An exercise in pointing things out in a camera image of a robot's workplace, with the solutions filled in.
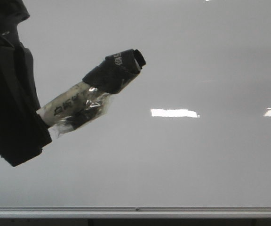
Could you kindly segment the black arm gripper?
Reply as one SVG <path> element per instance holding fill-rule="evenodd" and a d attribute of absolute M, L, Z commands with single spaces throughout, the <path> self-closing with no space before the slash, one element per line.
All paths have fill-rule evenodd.
<path fill-rule="evenodd" d="M 19 39 L 17 26 L 30 17 L 21 0 L 0 0 L 0 46 L 26 49 Z"/>

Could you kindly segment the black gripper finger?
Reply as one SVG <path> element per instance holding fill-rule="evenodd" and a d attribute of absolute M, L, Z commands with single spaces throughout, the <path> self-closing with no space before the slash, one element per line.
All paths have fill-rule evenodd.
<path fill-rule="evenodd" d="M 0 155 L 13 167 L 42 153 L 49 131 L 30 105 L 14 67 L 14 49 L 0 46 Z"/>

